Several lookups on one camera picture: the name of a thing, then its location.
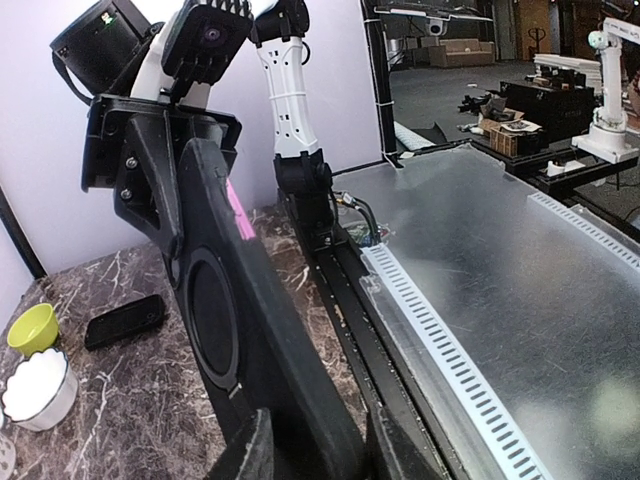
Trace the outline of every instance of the black box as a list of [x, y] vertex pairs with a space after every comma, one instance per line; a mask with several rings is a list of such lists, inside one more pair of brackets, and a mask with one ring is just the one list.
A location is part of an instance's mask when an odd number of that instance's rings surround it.
[[596, 106], [593, 88], [557, 90], [527, 82], [500, 82], [507, 107], [547, 132], [549, 142], [581, 135], [589, 129]]

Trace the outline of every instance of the white robot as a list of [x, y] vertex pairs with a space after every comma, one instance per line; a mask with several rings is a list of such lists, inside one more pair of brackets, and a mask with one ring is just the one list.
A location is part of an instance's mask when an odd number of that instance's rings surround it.
[[589, 133], [574, 137], [572, 145], [609, 163], [638, 157], [640, 150], [626, 143], [627, 114], [622, 108], [620, 56], [622, 41], [640, 44], [640, 27], [607, 18], [602, 31], [591, 32], [589, 45], [600, 53], [604, 105], [593, 114]]

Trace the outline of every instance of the white bowl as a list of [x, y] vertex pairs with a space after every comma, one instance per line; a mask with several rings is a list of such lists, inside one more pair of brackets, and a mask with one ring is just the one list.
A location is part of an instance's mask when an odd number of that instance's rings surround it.
[[49, 430], [69, 413], [78, 394], [78, 379], [67, 356], [50, 348], [18, 365], [2, 395], [5, 415], [34, 432]]

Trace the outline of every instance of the pink tape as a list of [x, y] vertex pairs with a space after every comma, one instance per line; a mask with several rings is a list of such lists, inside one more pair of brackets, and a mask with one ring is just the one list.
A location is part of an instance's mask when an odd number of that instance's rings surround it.
[[238, 195], [236, 195], [236, 191], [233, 189], [229, 180], [227, 180], [227, 196], [229, 197], [229, 203], [236, 214], [236, 225], [238, 225], [238, 230], [240, 230], [242, 239], [251, 240], [252, 238], [256, 238], [256, 232], [247, 217], [247, 213], [244, 211], [244, 208], [242, 208], [240, 199], [238, 198]]

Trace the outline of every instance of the white wall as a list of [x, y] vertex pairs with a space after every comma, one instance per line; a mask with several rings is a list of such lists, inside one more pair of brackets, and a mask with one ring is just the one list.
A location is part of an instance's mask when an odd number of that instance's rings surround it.
[[[80, 190], [87, 108], [57, 77], [49, 43], [92, 0], [6, 1], [0, 7], [0, 180], [34, 249], [56, 272], [144, 237], [113, 214], [111, 192]], [[151, 22], [181, 0], [137, 0]], [[358, 0], [308, 0], [310, 109], [335, 170], [380, 158]], [[210, 108], [244, 124], [233, 182], [246, 208], [275, 201], [273, 126], [264, 73], [247, 42], [213, 90]]]
[[0, 223], [0, 332], [9, 323], [33, 277]]

